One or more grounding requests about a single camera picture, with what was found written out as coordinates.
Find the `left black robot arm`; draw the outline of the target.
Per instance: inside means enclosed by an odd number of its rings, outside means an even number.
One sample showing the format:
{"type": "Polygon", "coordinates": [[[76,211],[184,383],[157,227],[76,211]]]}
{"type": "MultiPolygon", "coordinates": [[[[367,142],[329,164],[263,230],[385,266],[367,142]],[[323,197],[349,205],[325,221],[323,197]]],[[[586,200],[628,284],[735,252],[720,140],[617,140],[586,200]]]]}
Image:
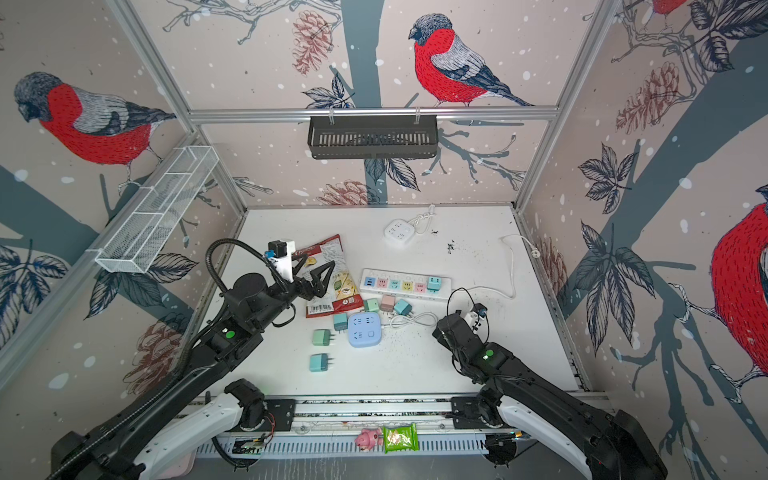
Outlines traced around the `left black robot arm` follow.
{"type": "Polygon", "coordinates": [[[234,371],[262,342],[268,326],[298,298],[323,297],[335,268],[332,261],[300,276],[307,257],[293,256],[284,241],[271,241],[262,254],[241,240],[214,241],[205,265],[223,299],[215,317],[188,342],[175,368],[154,388],[85,435],[69,432],[51,449],[52,479],[152,479],[180,456],[237,426],[258,427],[271,415],[263,393],[236,380],[213,403],[179,421],[177,415],[208,388],[234,371]],[[261,261],[274,282],[259,273],[227,286],[212,263],[222,245],[242,248],[261,261]]]}

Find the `red white snack bag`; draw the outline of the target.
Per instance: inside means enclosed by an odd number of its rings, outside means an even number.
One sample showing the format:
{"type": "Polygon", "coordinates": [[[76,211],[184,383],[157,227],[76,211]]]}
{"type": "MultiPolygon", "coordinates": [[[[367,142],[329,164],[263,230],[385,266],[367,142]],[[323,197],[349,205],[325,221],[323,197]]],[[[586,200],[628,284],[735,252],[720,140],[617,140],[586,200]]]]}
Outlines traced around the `red white snack bag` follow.
{"type": "Polygon", "coordinates": [[[292,255],[294,275],[310,282],[313,297],[306,317],[318,318],[363,307],[356,281],[347,265],[341,236],[333,235],[292,255]]]}

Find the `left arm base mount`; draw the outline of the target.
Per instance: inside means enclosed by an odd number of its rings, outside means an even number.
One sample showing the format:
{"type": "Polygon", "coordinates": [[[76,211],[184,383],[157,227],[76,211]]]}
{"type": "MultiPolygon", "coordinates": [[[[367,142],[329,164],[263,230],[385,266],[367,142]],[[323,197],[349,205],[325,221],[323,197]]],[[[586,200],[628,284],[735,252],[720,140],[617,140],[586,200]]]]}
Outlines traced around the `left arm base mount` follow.
{"type": "Polygon", "coordinates": [[[295,399],[267,398],[245,407],[237,427],[242,431],[288,432],[297,406],[295,399]]]}

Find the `white colourful power strip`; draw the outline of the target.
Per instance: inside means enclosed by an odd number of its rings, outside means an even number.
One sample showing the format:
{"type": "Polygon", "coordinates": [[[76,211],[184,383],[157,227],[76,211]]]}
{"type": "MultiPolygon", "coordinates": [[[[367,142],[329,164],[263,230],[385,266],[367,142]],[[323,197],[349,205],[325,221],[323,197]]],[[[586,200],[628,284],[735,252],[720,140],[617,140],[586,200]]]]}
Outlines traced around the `white colourful power strip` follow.
{"type": "Polygon", "coordinates": [[[376,295],[392,295],[396,298],[414,298],[430,301],[447,301],[452,288],[452,281],[443,279],[442,289],[438,293],[426,290],[430,276],[365,268],[361,273],[359,290],[376,295]]]}

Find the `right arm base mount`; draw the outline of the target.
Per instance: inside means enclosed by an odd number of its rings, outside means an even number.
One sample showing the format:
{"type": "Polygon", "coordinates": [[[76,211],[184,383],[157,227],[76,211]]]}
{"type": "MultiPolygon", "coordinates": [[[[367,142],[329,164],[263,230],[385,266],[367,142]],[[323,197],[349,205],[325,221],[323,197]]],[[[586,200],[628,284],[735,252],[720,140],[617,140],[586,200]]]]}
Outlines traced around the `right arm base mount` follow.
{"type": "Polygon", "coordinates": [[[446,415],[456,430],[479,430],[509,428],[501,418],[496,406],[478,396],[455,396],[450,398],[451,410],[446,415]]]}

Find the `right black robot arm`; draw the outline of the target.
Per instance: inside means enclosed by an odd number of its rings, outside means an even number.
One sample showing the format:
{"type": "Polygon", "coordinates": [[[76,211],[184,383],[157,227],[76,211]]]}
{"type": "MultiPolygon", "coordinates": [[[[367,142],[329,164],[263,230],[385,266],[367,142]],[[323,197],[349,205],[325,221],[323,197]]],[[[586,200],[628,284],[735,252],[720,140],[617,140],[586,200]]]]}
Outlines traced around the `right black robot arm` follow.
{"type": "Polygon", "coordinates": [[[505,347],[477,335],[460,311],[447,310],[433,332],[455,370],[478,385],[454,397],[459,429],[513,427],[546,446],[587,479],[664,479],[668,469],[640,423],[561,390],[505,347]]]}

